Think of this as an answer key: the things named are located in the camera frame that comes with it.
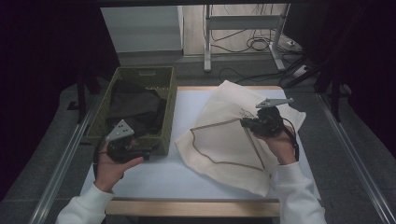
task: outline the gray floor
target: gray floor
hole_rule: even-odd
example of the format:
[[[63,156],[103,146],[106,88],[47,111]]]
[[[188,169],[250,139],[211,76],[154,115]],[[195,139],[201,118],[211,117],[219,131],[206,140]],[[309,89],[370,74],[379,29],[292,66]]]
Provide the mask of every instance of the gray floor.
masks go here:
[[[201,57],[127,57],[120,58],[122,65],[173,65],[177,73],[179,86],[217,86],[223,79],[235,81],[241,76],[271,74],[276,72],[275,64],[268,54],[214,56],[212,72],[205,73]],[[229,67],[231,70],[219,72]],[[276,85],[279,77],[258,82],[247,80],[241,85]],[[356,174],[343,145],[338,140],[327,119],[320,100],[314,93],[312,84],[315,77],[286,89],[288,97],[294,98],[290,106],[304,111],[306,120],[299,132],[306,156],[313,171],[322,204],[326,209],[326,220],[330,224],[338,223],[382,223],[371,198],[366,193]],[[106,81],[100,79],[103,90]],[[88,101],[93,96],[87,93]],[[47,186],[59,159],[62,156],[73,131],[76,128],[78,112],[66,110],[69,102],[77,99],[76,87],[72,86],[61,95],[60,107],[47,134],[38,146],[35,155],[26,165],[20,177],[0,202],[0,223],[28,223],[37,202]],[[348,106],[347,99],[340,102],[340,116],[349,139],[358,150],[375,183],[385,196],[392,211],[396,209],[396,161]],[[49,210],[46,223],[54,223],[59,211],[69,200],[79,194],[85,175],[90,167],[93,147],[84,137],[78,146],[70,164],[64,182]],[[165,217],[113,217],[108,216],[107,223],[274,223],[263,218],[165,218]]]

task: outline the white long-sleeve shirt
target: white long-sleeve shirt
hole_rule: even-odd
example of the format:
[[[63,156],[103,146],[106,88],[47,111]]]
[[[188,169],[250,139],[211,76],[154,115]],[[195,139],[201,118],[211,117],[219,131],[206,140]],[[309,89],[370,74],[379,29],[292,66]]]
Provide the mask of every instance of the white long-sleeve shirt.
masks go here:
[[[276,193],[280,201],[281,224],[326,223],[324,212],[312,192],[313,181],[301,171],[299,162],[277,167]],[[79,197],[74,197],[56,221],[64,223],[101,223],[113,194],[99,190],[94,184]]]

